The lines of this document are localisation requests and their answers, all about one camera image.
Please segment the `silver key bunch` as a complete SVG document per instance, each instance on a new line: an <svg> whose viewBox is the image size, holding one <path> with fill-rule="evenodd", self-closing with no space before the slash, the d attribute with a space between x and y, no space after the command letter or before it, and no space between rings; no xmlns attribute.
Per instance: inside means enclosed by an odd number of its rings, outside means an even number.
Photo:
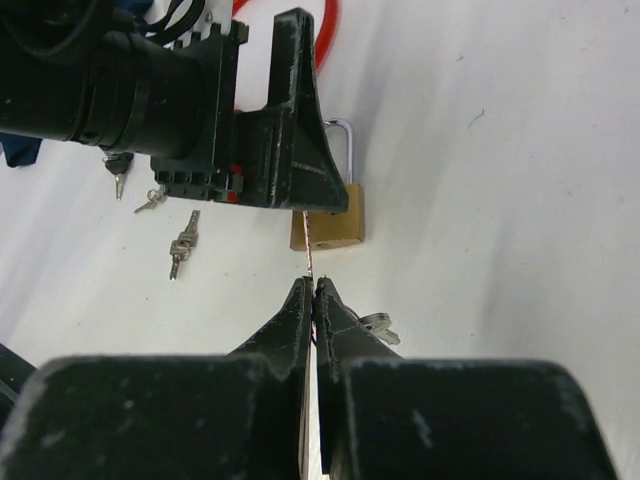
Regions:
<svg viewBox="0 0 640 480"><path fill-rule="evenodd" d="M169 250L169 254L172 258L172 264L169 273L169 279L171 281L177 279L181 264L189 258L191 252L197 245L199 239L199 219L200 211L193 210L185 229L181 231L177 238L171 243Z"/></svg>

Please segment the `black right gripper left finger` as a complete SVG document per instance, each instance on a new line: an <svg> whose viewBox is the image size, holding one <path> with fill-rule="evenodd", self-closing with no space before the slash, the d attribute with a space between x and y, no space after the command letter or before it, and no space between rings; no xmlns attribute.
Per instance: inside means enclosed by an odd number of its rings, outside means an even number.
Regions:
<svg viewBox="0 0 640 480"><path fill-rule="evenodd" d="M68 356L26 381L5 479L304 479L313 284L226 355Z"/></svg>

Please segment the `red cable lock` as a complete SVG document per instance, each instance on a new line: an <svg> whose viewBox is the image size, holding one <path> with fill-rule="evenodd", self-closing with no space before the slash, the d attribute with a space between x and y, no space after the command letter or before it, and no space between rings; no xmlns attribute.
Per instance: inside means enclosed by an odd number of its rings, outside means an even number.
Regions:
<svg viewBox="0 0 640 480"><path fill-rule="evenodd" d="M314 61L315 75L322 70L338 30L340 2L324 2L318 32L313 15L304 6L298 3L274 16L270 71L284 72L299 61L307 70Z"/></svg>

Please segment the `brass padlock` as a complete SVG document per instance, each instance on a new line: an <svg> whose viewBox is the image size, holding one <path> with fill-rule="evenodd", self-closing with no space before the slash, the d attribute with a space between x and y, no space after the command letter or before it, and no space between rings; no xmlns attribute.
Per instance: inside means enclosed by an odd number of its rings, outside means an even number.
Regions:
<svg viewBox="0 0 640 480"><path fill-rule="evenodd" d="M310 245L312 250L330 250L362 243L365 240L364 189L354 178L354 135L351 124L344 119L325 121L325 128L339 127L347 142L346 190L349 208L344 213L293 211L289 247L302 252Z"/></svg>

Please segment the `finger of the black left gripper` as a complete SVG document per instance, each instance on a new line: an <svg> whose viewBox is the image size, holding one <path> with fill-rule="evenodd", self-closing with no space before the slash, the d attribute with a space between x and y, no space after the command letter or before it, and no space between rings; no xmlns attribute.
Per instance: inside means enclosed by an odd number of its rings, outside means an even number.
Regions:
<svg viewBox="0 0 640 480"><path fill-rule="evenodd" d="M318 100L314 20L295 8L274 17L266 105L235 114L243 206L345 211L346 186L332 157Z"/></svg>

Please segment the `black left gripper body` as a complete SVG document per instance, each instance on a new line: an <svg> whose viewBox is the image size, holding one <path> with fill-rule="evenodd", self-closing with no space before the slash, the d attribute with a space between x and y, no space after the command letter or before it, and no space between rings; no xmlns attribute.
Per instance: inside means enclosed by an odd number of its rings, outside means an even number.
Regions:
<svg viewBox="0 0 640 480"><path fill-rule="evenodd" d="M239 145L242 110L236 107L240 47L248 41L249 27L233 20L223 34L217 23L209 35L177 52L198 67L196 113L182 125L191 135L178 154L153 155L154 179L174 198L237 203L250 184L252 167Z"/></svg>

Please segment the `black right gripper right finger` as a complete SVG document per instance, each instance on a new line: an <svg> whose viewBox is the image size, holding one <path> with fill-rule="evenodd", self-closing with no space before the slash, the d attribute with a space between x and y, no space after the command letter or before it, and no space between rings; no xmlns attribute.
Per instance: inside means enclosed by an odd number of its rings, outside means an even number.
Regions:
<svg viewBox="0 0 640 480"><path fill-rule="evenodd" d="M322 470L333 479L613 479L589 402L540 360L405 359L328 278L313 318Z"/></svg>

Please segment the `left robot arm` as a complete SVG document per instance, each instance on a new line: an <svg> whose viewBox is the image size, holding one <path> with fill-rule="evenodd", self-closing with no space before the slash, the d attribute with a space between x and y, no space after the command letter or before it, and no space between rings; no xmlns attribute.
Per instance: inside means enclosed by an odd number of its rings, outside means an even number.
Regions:
<svg viewBox="0 0 640 480"><path fill-rule="evenodd" d="M275 17L267 103L240 111L245 24L214 24L170 48L202 8L194 2L170 30L112 1L3 2L2 131L146 155L175 198L344 212L317 98L312 16L296 8Z"/></svg>

